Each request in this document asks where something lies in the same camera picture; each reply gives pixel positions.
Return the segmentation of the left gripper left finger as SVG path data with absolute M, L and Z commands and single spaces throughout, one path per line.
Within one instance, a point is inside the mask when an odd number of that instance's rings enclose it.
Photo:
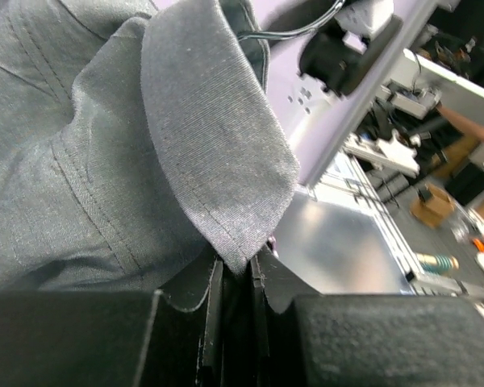
M 223 263 L 161 289 L 0 293 L 0 386 L 218 386 Z

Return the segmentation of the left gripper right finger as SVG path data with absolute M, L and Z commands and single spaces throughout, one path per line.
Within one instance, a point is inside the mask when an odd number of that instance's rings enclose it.
M 260 386 L 484 386 L 484 318 L 451 296 L 323 295 L 249 264 Z

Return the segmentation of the grey shirt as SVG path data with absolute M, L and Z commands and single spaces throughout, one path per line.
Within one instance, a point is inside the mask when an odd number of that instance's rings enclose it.
M 206 246 L 236 276 L 298 162 L 247 1 L 0 1 L 0 291 L 163 285 Z

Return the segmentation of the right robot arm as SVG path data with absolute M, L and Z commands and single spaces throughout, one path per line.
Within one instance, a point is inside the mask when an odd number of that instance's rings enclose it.
M 350 95 L 400 32 L 392 1 L 346 1 L 318 27 L 298 58 L 298 76 L 320 81 L 324 92 Z

